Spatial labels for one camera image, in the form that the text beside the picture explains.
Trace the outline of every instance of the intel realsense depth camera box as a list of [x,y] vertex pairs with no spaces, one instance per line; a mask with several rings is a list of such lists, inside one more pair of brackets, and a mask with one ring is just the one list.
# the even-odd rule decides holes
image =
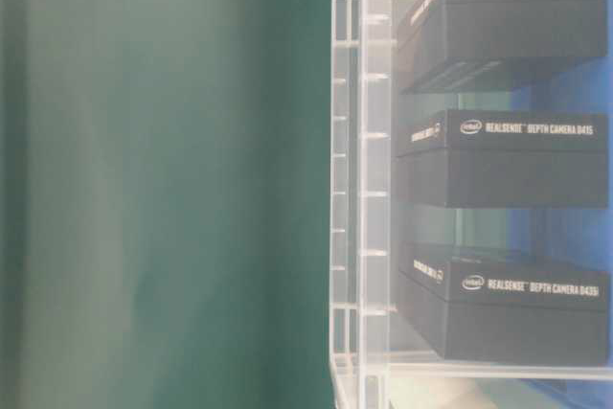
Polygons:
[[606,0],[417,0],[397,28],[403,92],[511,90],[607,53]]
[[605,115],[448,109],[400,131],[396,149],[413,203],[608,206]]
[[398,312],[441,358],[606,363],[606,272],[528,261],[516,251],[410,244],[398,275]]

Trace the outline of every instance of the product box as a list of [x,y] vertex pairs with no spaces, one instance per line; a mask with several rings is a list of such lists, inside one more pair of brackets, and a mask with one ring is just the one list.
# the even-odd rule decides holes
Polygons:
[[447,208],[605,208],[605,115],[448,109],[397,135],[400,193]]
[[608,357],[610,280],[514,251],[410,244],[397,309],[443,359],[599,366]]
[[417,0],[395,67],[406,92],[499,91],[606,53],[606,0]]

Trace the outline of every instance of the intel logo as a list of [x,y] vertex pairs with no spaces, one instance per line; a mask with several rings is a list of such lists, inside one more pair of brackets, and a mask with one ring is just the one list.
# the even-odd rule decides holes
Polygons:
[[477,134],[483,128],[483,124],[480,120],[466,120],[460,125],[460,131],[463,134]]
[[462,280],[462,287],[467,291],[478,291],[486,283],[481,275],[470,275]]

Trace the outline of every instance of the acrylic display case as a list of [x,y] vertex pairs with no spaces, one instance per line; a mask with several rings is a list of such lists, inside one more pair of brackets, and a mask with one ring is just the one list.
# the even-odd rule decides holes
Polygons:
[[613,0],[332,0],[337,407],[613,407]]

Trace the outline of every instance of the green wall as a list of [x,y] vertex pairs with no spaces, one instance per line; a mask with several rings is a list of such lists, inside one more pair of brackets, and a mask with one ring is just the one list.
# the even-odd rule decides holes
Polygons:
[[329,0],[2,2],[6,407],[330,408]]

